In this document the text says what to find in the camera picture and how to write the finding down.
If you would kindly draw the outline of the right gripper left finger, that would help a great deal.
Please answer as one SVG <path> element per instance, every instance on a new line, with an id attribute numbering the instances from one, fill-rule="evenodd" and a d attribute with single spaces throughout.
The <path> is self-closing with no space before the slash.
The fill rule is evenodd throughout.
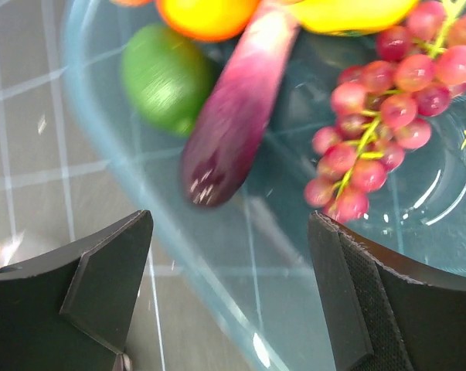
<path id="1" fill-rule="evenodd" d="M 110 370 L 124 351 L 153 219 L 140 210 L 0 270 L 0 370 Z"/>

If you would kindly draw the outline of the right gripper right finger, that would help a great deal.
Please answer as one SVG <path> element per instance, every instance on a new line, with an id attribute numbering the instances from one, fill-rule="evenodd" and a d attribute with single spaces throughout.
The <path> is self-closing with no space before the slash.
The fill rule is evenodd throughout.
<path id="1" fill-rule="evenodd" d="M 466 370 L 466 277 L 314 212 L 311 251 L 338 370 Z"/>

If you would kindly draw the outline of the purple eggplant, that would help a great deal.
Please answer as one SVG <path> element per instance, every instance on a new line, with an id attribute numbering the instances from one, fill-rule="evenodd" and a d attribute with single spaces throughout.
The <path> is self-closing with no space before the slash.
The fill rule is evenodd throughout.
<path id="1" fill-rule="evenodd" d="M 288 6 L 262 1 L 240 37 L 182 153 L 181 179 L 199 206 L 228 201 L 248 176 L 299 31 Z"/>

